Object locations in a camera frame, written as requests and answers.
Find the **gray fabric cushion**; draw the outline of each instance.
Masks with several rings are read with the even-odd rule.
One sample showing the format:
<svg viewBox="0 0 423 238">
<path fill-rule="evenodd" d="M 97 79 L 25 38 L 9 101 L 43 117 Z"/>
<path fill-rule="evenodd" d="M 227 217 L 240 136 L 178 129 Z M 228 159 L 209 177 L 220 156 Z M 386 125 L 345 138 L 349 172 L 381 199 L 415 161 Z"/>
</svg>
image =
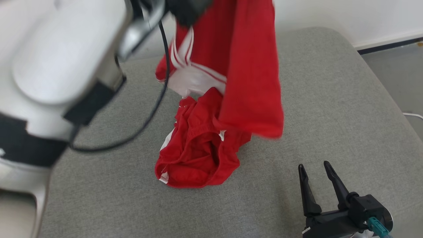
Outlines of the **gray fabric cushion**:
<svg viewBox="0 0 423 238">
<path fill-rule="evenodd" d="M 286 116 L 281 140 L 253 138 L 223 185 L 167 187 L 155 178 L 154 165 L 180 100 L 170 91 L 133 143 L 104 154 L 64 155 L 41 237 L 301 237 L 298 164 L 306 167 L 322 209 L 336 209 L 324 160 L 350 191 L 372 194 L 391 211 L 394 235 L 416 237 L 408 229 L 423 222 L 423 143 L 379 80 L 326 28 L 280 34 L 278 47 Z M 158 60 L 123 65 L 128 85 L 79 144 L 112 142 L 143 123 L 162 86 L 154 79 Z"/>
</svg>

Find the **red garment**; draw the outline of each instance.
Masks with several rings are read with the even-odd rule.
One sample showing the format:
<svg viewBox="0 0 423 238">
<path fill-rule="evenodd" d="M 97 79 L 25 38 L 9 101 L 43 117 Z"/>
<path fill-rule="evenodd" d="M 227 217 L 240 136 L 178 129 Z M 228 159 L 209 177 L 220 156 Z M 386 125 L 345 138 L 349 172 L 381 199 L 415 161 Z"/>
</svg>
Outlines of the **red garment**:
<svg viewBox="0 0 423 238">
<path fill-rule="evenodd" d="M 216 87 L 224 94 L 218 120 L 279 138 L 283 112 L 272 0 L 215 0 L 190 29 L 177 25 L 170 45 L 169 87 L 183 97 Z M 165 79 L 166 62 L 156 77 Z"/>
<path fill-rule="evenodd" d="M 157 179 L 176 188 L 222 184 L 239 167 L 238 149 L 251 133 L 220 128 L 222 95 L 211 88 L 196 102 L 179 103 L 175 129 L 166 138 L 156 164 Z"/>
</svg>

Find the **red fabric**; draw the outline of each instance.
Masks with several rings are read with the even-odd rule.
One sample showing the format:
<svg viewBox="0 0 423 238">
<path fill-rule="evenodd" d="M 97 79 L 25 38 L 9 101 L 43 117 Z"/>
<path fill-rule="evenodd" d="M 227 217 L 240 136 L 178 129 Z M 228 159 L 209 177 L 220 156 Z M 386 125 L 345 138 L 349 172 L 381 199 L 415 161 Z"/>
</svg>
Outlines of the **red fabric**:
<svg viewBox="0 0 423 238">
<path fill-rule="evenodd" d="M 193 26 L 191 55 L 187 53 L 176 62 L 182 65 L 179 69 L 172 64 L 172 74 L 193 62 L 226 77 L 217 118 L 226 129 L 238 128 L 268 138 L 282 135 L 274 21 L 272 0 L 215 0 Z M 188 32 L 189 29 L 177 26 L 176 48 L 181 47 Z M 157 79 L 163 80 L 165 72 L 163 58 L 157 67 Z"/>
<path fill-rule="evenodd" d="M 238 149 L 251 133 L 227 129 L 222 141 L 219 117 L 222 95 L 211 88 L 196 102 L 188 97 L 179 103 L 175 129 L 169 144 L 160 151 L 157 179 L 177 188 L 202 188 L 222 184 L 239 167 Z"/>
</svg>

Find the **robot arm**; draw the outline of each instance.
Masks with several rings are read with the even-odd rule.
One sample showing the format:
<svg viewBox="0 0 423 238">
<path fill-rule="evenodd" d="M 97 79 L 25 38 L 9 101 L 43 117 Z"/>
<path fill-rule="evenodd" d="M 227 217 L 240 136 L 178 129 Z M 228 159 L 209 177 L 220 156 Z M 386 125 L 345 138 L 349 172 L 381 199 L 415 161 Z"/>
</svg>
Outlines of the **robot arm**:
<svg viewBox="0 0 423 238">
<path fill-rule="evenodd" d="M 43 19 L 0 68 L 2 237 L 37 237 L 54 164 L 76 128 L 125 83 L 118 59 L 127 60 L 169 9 L 193 23 L 211 0 L 168 2 L 76 0 Z"/>
<path fill-rule="evenodd" d="M 327 177 L 338 199 L 338 210 L 322 212 L 316 203 L 308 176 L 302 164 L 298 166 L 305 229 L 303 238 L 370 238 L 390 237 L 392 216 L 372 195 L 359 196 L 348 192 L 328 161 L 324 162 Z"/>
</svg>

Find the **black cable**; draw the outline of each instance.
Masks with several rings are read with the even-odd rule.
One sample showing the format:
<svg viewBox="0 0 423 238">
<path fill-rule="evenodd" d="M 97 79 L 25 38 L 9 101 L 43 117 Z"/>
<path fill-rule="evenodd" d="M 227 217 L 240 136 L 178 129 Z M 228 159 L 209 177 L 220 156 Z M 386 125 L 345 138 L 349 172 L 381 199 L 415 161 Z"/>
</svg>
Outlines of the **black cable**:
<svg viewBox="0 0 423 238">
<path fill-rule="evenodd" d="M 160 93 L 160 96 L 157 99 L 156 105 L 154 106 L 153 110 L 151 111 L 150 116 L 144 122 L 143 126 L 134 135 L 130 136 L 127 139 L 124 139 L 124 140 L 119 141 L 119 142 L 115 142 L 115 143 L 107 145 L 107 146 L 98 147 L 98 148 L 76 147 L 75 144 L 74 144 L 74 141 L 75 141 L 75 137 L 78 133 L 78 130 L 75 130 L 74 134 L 71 137 L 71 142 L 69 143 L 69 148 L 71 148 L 74 151 L 82 152 L 82 153 L 105 152 L 105 151 L 108 151 L 108 150 L 111 150 L 111 149 L 116 149 L 118 147 L 121 147 L 121 146 L 133 141 L 135 138 L 137 138 L 147 128 L 147 126 L 150 124 L 151 120 L 154 118 L 154 115 L 156 114 L 157 109 L 159 108 L 160 104 L 162 103 L 163 97 L 165 96 L 166 90 L 168 88 L 168 82 L 169 82 L 169 76 L 170 76 L 170 56 L 169 56 L 168 41 L 166 39 L 166 34 L 165 34 L 165 30 L 163 29 L 162 21 L 159 22 L 159 28 L 160 28 L 160 32 L 162 33 L 163 44 L 165 46 L 166 67 L 167 67 L 166 68 L 166 80 L 165 80 L 165 84 L 163 86 L 163 89 Z"/>
</svg>

